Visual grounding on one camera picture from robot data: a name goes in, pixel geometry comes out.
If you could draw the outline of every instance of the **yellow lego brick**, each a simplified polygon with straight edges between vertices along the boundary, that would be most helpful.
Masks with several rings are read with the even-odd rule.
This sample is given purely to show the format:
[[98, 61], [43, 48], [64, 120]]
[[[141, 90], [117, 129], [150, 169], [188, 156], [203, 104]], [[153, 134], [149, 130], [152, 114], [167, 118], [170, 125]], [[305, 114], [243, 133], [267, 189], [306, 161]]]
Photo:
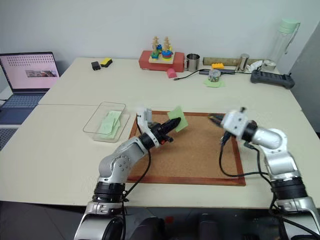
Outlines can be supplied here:
[[225, 68], [225, 65], [223, 63], [212, 63], [211, 64], [211, 67], [213, 69], [224, 69]]

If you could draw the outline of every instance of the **black cable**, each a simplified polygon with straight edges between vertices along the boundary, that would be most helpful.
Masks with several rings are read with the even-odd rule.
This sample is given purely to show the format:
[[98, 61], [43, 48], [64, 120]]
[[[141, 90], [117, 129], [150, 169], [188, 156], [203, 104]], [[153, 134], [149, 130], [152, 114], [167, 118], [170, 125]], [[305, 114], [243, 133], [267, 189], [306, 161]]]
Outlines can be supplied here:
[[195, 73], [197, 73], [197, 72], [200, 72], [200, 71], [202, 71], [202, 70], [210, 70], [210, 69], [207, 69], [207, 68], [199, 69], [199, 70], [197, 70], [197, 71], [194, 71], [193, 73], [190, 73], [190, 74], [187, 75], [187, 76], [176, 77], [176, 78], [174, 78], [173, 80], [176, 81], [176, 80], [179, 80], [179, 79], [186, 79], [186, 78], [190, 77], [191, 75], [193, 75], [193, 74], [195, 74]]
[[[141, 129], [138, 125], [138, 121], [136, 121], [136, 126], [140, 132], [140, 134], [142, 133], [141, 132]], [[147, 174], [147, 172], [149, 171], [150, 169], [150, 166], [151, 166], [151, 153], [150, 151], [148, 150], [148, 166], [146, 167], [144, 173], [141, 175], [141, 177], [132, 185], [132, 187], [130, 187], [130, 189], [125, 193], [124, 197], [127, 197], [129, 195], [129, 193], [138, 185], [138, 183], [140, 183], [140, 181], [145, 177], [145, 175]]]
[[252, 149], [256, 151], [256, 164], [257, 164], [257, 166], [258, 166], [258, 171], [259, 171], [260, 176], [271, 186], [271, 181], [270, 181], [268, 178], [266, 178], [266, 177], [263, 175], [263, 172], [261, 171], [261, 166], [260, 166], [260, 151], [259, 151], [257, 148], [255, 148], [255, 147], [253, 147]]
[[[199, 69], [199, 70], [197, 70], [197, 71], [194, 71], [194, 72], [190, 73], [190, 74], [187, 75], [187, 76], [176, 77], [176, 78], [174, 78], [173, 80], [174, 80], [174, 81], [177, 81], [177, 80], [180, 80], [180, 79], [186, 79], [186, 78], [190, 77], [191, 75], [193, 75], [193, 74], [195, 74], [195, 73], [197, 73], [197, 72], [200, 72], [200, 71], [202, 71], [202, 70], [209, 70], [209, 71], [210, 71], [211, 69], [207, 69], [207, 68]], [[221, 75], [226, 75], [226, 74], [234, 75], [234, 74], [252, 74], [252, 73], [251, 73], [251, 72], [223, 72], [223, 73], [221, 73]]]
[[[243, 177], [242, 175], [245, 176], [245, 174], [247, 175], [252, 175], [254, 174], [255, 172], [249, 172], [249, 173], [244, 173], [244, 174], [238, 174], [238, 175], [232, 175], [232, 174], [228, 174], [226, 173], [223, 168], [222, 168], [222, 155], [223, 155], [223, 150], [224, 150], [224, 145], [226, 144], [226, 142], [228, 141], [229, 137], [230, 137], [230, 133], [225, 133], [221, 139], [221, 148], [220, 148], [220, 154], [219, 154], [219, 166], [220, 166], [220, 170], [223, 172], [223, 174], [229, 176], [229, 177]], [[252, 150], [255, 150], [257, 152], [257, 157], [256, 157], [256, 160], [257, 160], [257, 167], [258, 167], [258, 174], [260, 174], [260, 176], [272, 187], [271, 185], [271, 181], [269, 179], [267, 179], [264, 175], [268, 175], [266, 172], [262, 172], [261, 171], [261, 165], [260, 165], [260, 151], [255, 148], [254, 146], [252, 145], [245, 145], [246, 147], [252, 149]], [[297, 228], [300, 228], [304, 231], [306, 231], [307, 233], [313, 235], [316, 239], [320, 240], [320, 235], [317, 234], [316, 232], [312, 231], [311, 229], [297, 223], [297, 222], [294, 222], [294, 221], [291, 221], [289, 219], [286, 219], [280, 215], [277, 215], [273, 212], [273, 207], [275, 207], [276, 209], [279, 209], [276, 205], [275, 205], [275, 202], [276, 202], [277, 198], [276, 198], [276, 194], [273, 193], [273, 198], [272, 198], [272, 201], [271, 201], [271, 204], [269, 206], [269, 209], [268, 209], [268, 212], [271, 216], [277, 218], [279, 221], [283, 221], [285, 223], [288, 223], [288, 224], [291, 224]]]
[[122, 202], [122, 224], [123, 224], [123, 229], [122, 229], [122, 240], [126, 240], [126, 231], [127, 231], [127, 225], [126, 225], [126, 214], [125, 214], [125, 204]]
[[222, 156], [223, 156], [223, 152], [224, 152], [224, 144], [221, 144], [220, 147], [220, 154], [219, 154], [219, 167], [221, 172], [228, 176], [228, 177], [233, 177], [233, 178], [237, 178], [237, 177], [244, 177], [244, 176], [249, 176], [249, 175], [255, 175], [255, 174], [263, 174], [263, 175], [268, 175], [268, 173], [266, 172], [259, 172], [259, 171], [253, 171], [253, 172], [247, 172], [247, 173], [243, 173], [243, 174], [229, 174], [227, 173], [223, 167], [222, 167]]

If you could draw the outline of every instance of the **small metal can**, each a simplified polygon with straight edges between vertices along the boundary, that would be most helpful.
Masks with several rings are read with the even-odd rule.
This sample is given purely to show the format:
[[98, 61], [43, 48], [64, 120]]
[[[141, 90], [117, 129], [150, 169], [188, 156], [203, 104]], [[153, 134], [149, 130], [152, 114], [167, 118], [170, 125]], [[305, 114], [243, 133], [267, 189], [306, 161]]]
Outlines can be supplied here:
[[210, 82], [218, 82], [221, 76], [221, 72], [217, 69], [211, 69], [209, 71], [208, 79]]

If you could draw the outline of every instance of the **clear plastic container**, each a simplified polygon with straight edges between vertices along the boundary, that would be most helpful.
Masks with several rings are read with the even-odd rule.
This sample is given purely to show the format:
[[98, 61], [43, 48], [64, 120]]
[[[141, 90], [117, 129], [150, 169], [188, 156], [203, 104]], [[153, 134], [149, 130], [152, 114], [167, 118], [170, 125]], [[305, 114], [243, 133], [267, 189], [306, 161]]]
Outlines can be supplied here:
[[129, 117], [125, 104], [104, 101], [85, 124], [83, 131], [94, 141], [116, 143]]
[[299, 29], [300, 22], [291, 19], [282, 19], [277, 29], [274, 43], [268, 57], [263, 61], [261, 70], [272, 72], [283, 54], [287, 53], [288, 46], [293, 41]]

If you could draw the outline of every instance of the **water bottle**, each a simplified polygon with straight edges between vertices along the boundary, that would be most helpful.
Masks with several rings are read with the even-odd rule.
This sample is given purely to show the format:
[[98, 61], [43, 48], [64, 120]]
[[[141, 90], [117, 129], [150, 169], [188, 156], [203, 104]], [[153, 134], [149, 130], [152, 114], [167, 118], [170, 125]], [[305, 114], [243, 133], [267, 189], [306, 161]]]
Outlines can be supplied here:
[[262, 71], [273, 72], [282, 55], [287, 54], [288, 47], [294, 40], [299, 27], [299, 21], [293, 19], [282, 19], [282, 22], [277, 29], [271, 52], [262, 63]]

